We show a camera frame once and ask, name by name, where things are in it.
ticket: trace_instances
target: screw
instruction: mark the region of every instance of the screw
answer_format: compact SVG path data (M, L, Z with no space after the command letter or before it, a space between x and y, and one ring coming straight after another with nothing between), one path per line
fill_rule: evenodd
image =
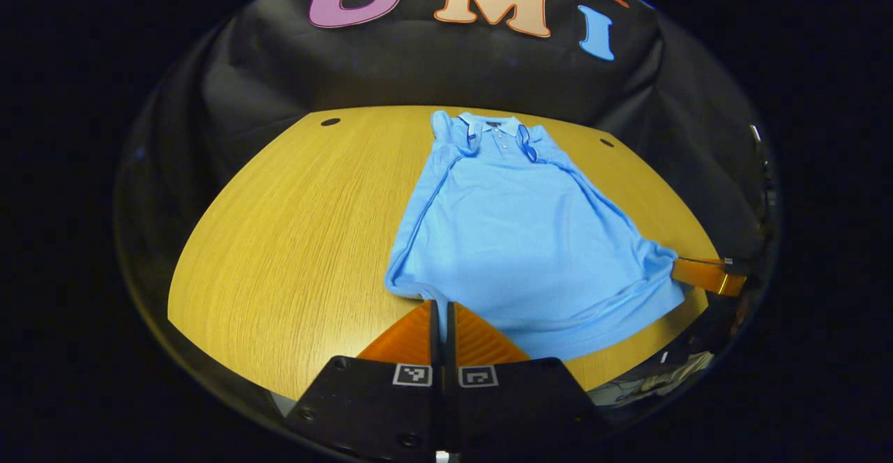
M400 445L404 447L419 447L421 445L421 438L418 435L413 434L399 434L396 437L396 440L399 441Z
M299 414L304 421L313 421L316 419L316 413L307 408L302 408L297 414Z

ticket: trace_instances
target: wood grain surface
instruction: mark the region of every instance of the wood grain surface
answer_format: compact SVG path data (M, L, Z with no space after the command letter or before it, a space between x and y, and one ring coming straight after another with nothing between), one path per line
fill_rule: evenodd
M292 399L332 356L363 351L420 303L387 292L384 275L438 109L543 124L645 238L683 257L717 258L669 185L608 133L473 107L337 109L303 117L214 199L179 259L170 322L221 364ZM323 126L332 118L340 121ZM637 335L567 367L584 388L599 386L663 348L704 308L694 289Z

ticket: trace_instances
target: letter m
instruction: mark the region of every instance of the letter m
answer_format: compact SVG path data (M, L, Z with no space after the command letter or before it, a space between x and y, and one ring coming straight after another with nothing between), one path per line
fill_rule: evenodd
M514 15L505 22L509 28L540 38L552 35L546 27L546 0L474 0L481 14L490 25L499 24L514 8ZM446 0L442 10L434 12L434 18L443 22L469 24L478 19L471 11L472 0Z

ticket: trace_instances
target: blue letter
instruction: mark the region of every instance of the blue letter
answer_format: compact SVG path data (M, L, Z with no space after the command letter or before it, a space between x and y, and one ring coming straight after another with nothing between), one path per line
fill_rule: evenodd
M611 43L609 41L608 28L611 27L611 19L596 12L589 6L577 6L586 16L586 38L580 42L581 49L599 59L613 60Z

